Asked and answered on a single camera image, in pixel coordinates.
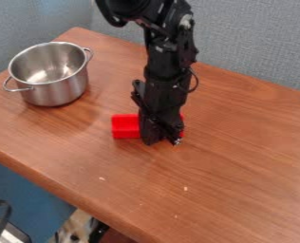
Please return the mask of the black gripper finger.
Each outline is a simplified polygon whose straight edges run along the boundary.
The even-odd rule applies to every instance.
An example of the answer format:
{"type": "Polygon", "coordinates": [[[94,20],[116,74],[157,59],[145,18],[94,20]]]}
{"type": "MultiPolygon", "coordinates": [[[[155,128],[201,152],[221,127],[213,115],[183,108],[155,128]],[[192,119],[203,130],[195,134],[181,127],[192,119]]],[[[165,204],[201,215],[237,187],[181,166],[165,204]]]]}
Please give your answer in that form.
{"type": "Polygon", "coordinates": [[[183,143],[183,134],[185,131],[185,124],[183,121],[177,123],[167,123],[161,120],[153,120],[156,141],[168,140],[173,145],[183,143]]]}
{"type": "Polygon", "coordinates": [[[141,139],[146,145],[153,145],[165,139],[163,121],[140,112],[138,124],[141,139]]]}

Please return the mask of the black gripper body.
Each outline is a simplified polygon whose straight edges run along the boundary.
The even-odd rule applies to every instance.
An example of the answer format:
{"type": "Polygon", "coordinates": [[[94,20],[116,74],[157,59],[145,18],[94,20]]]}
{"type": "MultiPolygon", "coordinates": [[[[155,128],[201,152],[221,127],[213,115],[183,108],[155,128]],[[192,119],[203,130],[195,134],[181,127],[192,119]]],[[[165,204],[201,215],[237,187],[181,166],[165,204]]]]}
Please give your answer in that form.
{"type": "Polygon", "coordinates": [[[160,80],[134,80],[132,99],[138,105],[142,133],[181,133],[185,130],[181,109],[192,92],[191,75],[160,80]]]}

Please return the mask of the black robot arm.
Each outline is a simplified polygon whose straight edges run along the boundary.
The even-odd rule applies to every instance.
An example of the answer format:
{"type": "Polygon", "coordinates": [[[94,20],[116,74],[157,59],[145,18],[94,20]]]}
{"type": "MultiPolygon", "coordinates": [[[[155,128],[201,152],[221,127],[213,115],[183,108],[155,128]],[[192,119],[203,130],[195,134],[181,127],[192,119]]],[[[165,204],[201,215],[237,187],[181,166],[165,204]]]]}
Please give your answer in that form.
{"type": "Polygon", "coordinates": [[[144,29],[148,63],[144,80],[134,80],[132,99],[138,106],[140,135],[145,144],[183,141],[185,122],[181,108],[200,79],[195,19],[188,0],[94,0],[100,11],[117,28],[134,22],[144,29]]]}

